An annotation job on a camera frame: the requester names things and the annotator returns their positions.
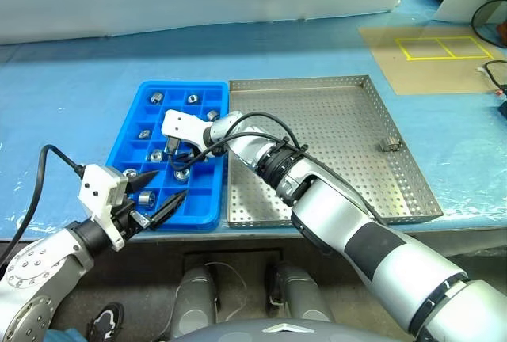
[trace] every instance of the blue plastic tray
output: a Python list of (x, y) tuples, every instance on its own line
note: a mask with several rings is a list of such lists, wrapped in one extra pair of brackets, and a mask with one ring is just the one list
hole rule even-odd
[[(164, 94), (161, 104), (150, 103), (154, 92)], [(199, 96), (196, 104), (187, 104), (190, 94)], [(178, 110), (207, 120), (206, 114), (210, 110), (225, 116), (228, 105), (229, 89), (224, 82), (149, 81), (139, 87), (106, 165), (112, 165), (121, 172), (128, 168), (138, 172), (159, 171), (144, 189), (156, 193), (157, 203), (151, 209), (138, 206), (137, 211), (142, 214), (152, 215), (168, 196), (185, 188), (189, 190), (185, 202), (161, 229), (210, 230), (217, 226), (224, 164), (224, 157), (198, 162), (190, 168), (189, 180), (181, 183), (174, 178), (166, 155), (162, 162), (150, 162), (151, 151), (164, 150), (166, 146), (167, 138), (161, 133), (166, 111)], [(139, 139), (142, 130), (151, 131), (149, 139)], [(180, 147), (178, 153), (186, 150)], [(137, 192), (132, 198), (137, 200), (138, 196)]]

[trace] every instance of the black cable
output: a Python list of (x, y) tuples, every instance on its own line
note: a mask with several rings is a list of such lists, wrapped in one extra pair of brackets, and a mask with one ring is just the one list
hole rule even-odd
[[(171, 165), (171, 168), (173, 168), (174, 170), (177, 170), (177, 171), (178, 170), (188, 169), (193, 164), (195, 164), (196, 162), (198, 162), (202, 158), (204, 158), (208, 153), (210, 153), (216, 147), (222, 146), (223, 144), (225, 144), (225, 143), (227, 143), (227, 142), (229, 142), (231, 140), (234, 140), (234, 139), (237, 139), (237, 138), (241, 138), (243, 136), (259, 136), (259, 137), (262, 137), (262, 138), (266, 138), (266, 139), (272, 140), (272, 141), (274, 141), (276, 143), (282, 143), (281, 139), (278, 139), (275, 136), (272, 136), (272, 135), (269, 135), (269, 134), (265, 134), (265, 133), (262, 133), (262, 132), (240, 132), (238, 134), (228, 135), (228, 136), (224, 137), (223, 139), (221, 139), (218, 142), (216, 142), (216, 143), (212, 144), (211, 146), (209, 146), (207, 149), (203, 150), (200, 154), (198, 154), (192, 160), (190, 160), (189, 162), (187, 162), (186, 164), (181, 165), (181, 166), (175, 165), (173, 163), (171, 155), (169, 155), (169, 164)], [(327, 171), (331, 176), (333, 176), (334, 178), (336, 178), (337, 180), (339, 180), (343, 185), (345, 185), (348, 189), (350, 189), (352, 192), (354, 192), (354, 194), (356, 194), (361, 199), (361, 201), (363, 201), (365, 207), (368, 209), (368, 211), (370, 211), (370, 213), (372, 213), (373, 218), (375, 218), (375, 220), (378, 223), (380, 223), (383, 226), (389, 227), (389, 225), (387, 224), (387, 222), (385, 221), (385, 219), (382, 218), (382, 216), (378, 213), (378, 211), (347, 180), (345, 180), (342, 176), (340, 176), (338, 173), (334, 172), (330, 167), (328, 167), (323, 162), (317, 160), (313, 156), (311, 156), (308, 153), (302, 151), (300, 148), (297, 148), (296, 146), (292, 146), (290, 144), (286, 144), (286, 146), (288, 148), (290, 148), (291, 150), (293, 150), (294, 152), (301, 153), (305, 158), (307, 158), (311, 162), (314, 162), (315, 164), (317, 164), (318, 166), (320, 166), (321, 168), (323, 168), (325, 171)]]
[(494, 40), (489, 40), (489, 39), (485, 38), (483, 35), (481, 35), (478, 32), (477, 27), (475, 26), (475, 18), (477, 17), (477, 14), (479, 13), (479, 11), (482, 10), (485, 6), (488, 6), (489, 4), (496, 3), (496, 2), (507, 2), (507, 0), (489, 0), (488, 2), (484, 3), (482, 6), (480, 6), (479, 8), (477, 8), (477, 10), (472, 15), (472, 20), (470, 21), (470, 26), (472, 27), (472, 30), (474, 31), (474, 33), (477, 35), (477, 37), (479, 39), (484, 40), (487, 43), (490, 43), (490, 44), (492, 44), (492, 45), (494, 45), (496, 47), (499, 47), (499, 48), (507, 48), (507, 45), (500, 44), (500, 43), (497, 43)]
[(498, 83), (496, 78), (493, 76), (493, 73), (491, 73), (490, 68), (488, 67), (489, 65), (493, 65), (495, 63), (507, 63), (507, 61), (505, 61), (504, 59), (493, 59), (491, 61), (488, 61), (484, 65), (482, 65), (482, 67), (484, 68), (484, 71), (490, 76), (492, 83), (494, 83), (494, 85), (496, 87), (498, 87), (501, 91), (505, 92), (505, 87), (507, 86), (507, 82), (504, 84)]
[(3, 252), (2, 256), (0, 256), (0, 266), (2, 266), (9, 258), (9, 255), (12, 253), (14, 247), (21, 239), (21, 236), (28, 227), (30, 221), (32, 220), (33, 214), (37, 209), (40, 194), (42, 193), (42, 187), (44, 185), (44, 175), (46, 173), (46, 158), (48, 157), (48, 151), (50, 150), (53, 153), (55, 153), (59, 158), (61, 158), (66, 164), (68, 164), (77, 174), (80, 174), (80, 172), (84, 170), (84, 167), (82, 167), (82, 165), (78, 165), (72, 160), (70, 160), (68, 156), (66, 156), (61, 150), (59, 150), (55, 146), (47, 144), (42, 147), (42, 150), (40, 150), (39, 154), (39, 167), (37, 169), (37, 178), (35, 181), (35, 188), (33, 189), (32, 201), (30, 202), (29, 209), (26, 211), (25, 218), (23, 219), (23, 222), (21, 222), (19, 229), (17, 229), (12, 240), (7, 245), (6, 250)]
[(252, 116), (263, 116), (265, 118), (268, 118), (268, 119), (271, 119), (273, 120), (274, 122), (278, 123), (284, 130), (285, 132), (288, 133), (288, 135), (290, 136), (292, 142), (294, 143), (294, 146), (297, 148), (297, 149), (300, 149), (301, 146), (299, 145), (299, 142), (297, 140), (297, 138), (295, 137), (294, 133), (292, 132), (291, 128), (280, 118), (268, 113), (268, 112), (263, 112), (263, 111), (252, 111), (252, 112), (249, 112), (248, 114), (245, 114), (243, 115), (241, 118), (239, 118), (238, 120), (236, 120), (232, 126), (229, 127), (229, 129), (227, 130), (227, 132), (225, 133), (225, 136), (229, 136), (229, 134), (235, 129), (235, 127), (240, 124), (243, 120), (245, 119), (248, 119)]

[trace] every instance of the cardboard sheet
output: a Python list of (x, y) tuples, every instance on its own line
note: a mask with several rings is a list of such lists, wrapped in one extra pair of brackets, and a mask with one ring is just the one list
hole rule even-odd
[(359, 32), (397, 94), (495, 90), (477, 68), (503, 55), (469, 27), (359, 28)]

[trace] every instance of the perforated metal tray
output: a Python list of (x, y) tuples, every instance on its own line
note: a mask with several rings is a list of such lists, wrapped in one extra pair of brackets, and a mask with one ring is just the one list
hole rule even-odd
[[(352, 184), (389, 223), (424, 222), (442, 210), (368, 76), (230, 82), (230, 109), (266, 111), (292, 128), (308, 152)], [(255, 121), (274, 135), (283, 130)], [(383, 152), (386, 137), (401, 141)], [(291, 209), (237, 159), (229, 157), (230, 226), (289, 226)]]

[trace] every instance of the table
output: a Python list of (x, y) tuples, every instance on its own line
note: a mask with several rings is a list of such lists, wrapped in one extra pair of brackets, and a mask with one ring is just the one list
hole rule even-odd
[[(32, 196), (40, 148), (104, 163), (141, 82), (228, 81), (369, 74), (445, 216), (406, 232), (507, 226), (507, 120), (494, 94), (397, 96), (357, 31), (442, 26), (434, 0), (402, 0), (390, 13), (311, 21), (207, 25), (113, 38), (0, 46), (0, 238)], [(83, 220), (78, 178), (48, 159), (39, 207), (24, 238)], [(289, 228), (231, 229), (223, 202), (216, 230), (146, 232), (138, 240), (294, 238)]]

